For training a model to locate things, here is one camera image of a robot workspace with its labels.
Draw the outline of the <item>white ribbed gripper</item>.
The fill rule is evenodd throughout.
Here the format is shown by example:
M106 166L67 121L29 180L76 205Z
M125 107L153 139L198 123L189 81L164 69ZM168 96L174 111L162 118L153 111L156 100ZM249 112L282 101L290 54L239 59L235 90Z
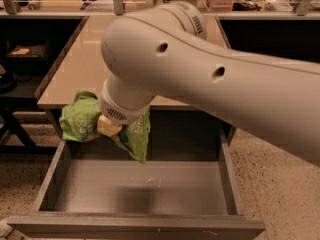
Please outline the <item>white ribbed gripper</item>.
M119 78L108 78L103 83L99 102L103 115L98 118L97 130L112 137L122 130L122 125L133 123L146 111L151 94Z

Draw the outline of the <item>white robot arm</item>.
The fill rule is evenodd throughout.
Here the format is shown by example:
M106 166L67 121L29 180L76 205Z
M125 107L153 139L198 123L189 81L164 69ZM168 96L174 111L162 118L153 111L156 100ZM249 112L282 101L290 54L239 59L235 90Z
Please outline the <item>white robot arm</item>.
M127 13L101 39L100 107L128 125L157 96L207 112L303 160L320 159L318 64L223 48L188 2Z

